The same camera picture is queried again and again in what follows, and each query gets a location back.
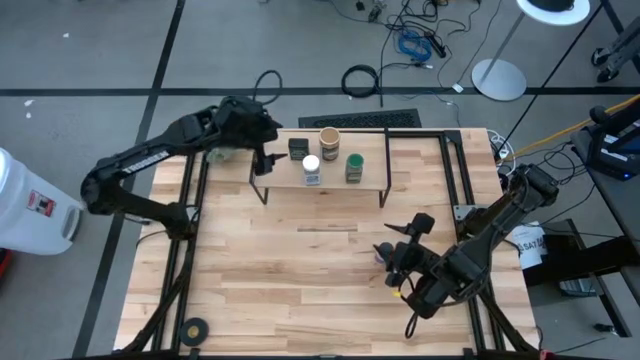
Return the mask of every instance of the white cap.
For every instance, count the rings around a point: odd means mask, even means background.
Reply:
[[[306,171],[316,171],[320,167],[320,159],[315,155],[307,155],[302,159],[302,167]]]

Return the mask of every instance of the wire bundle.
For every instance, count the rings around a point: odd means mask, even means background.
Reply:
[[[431,58],[431,43],[413,30],[402,29],[398,36],[398,49],[411,57],[412,61],[425,62]]]

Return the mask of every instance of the black box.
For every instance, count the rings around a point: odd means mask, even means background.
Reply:
[[[289,156],[291,160],[302,160],[309,155],[309,139],[289,139]]]

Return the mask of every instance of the wheel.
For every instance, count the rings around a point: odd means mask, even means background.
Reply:
[[[611,71],[609,71],[609,69],[604,69],[604,70],[600,71],[600,73],[598,73],[598,82],[599,83],[605,83],[607,81],[611,81],[611,80],[615,79],[616,76],[618,76],[618,74],[620,74],[619,71],[611,72]]]
[[[599,56],[598,54],[600,54],[600,51],[602,51],[602,48],[597,48],[596,51],[591,54],[591,65],[600,66],[607,62],[609,55]]]

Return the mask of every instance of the bucket label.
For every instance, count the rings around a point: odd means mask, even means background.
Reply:
[[[31,194],[29,194],[29,202],[27,202],[27,209],[40,213],[44,216],[51,217],[55,206],[55,201],[35,190],[31,190]]]

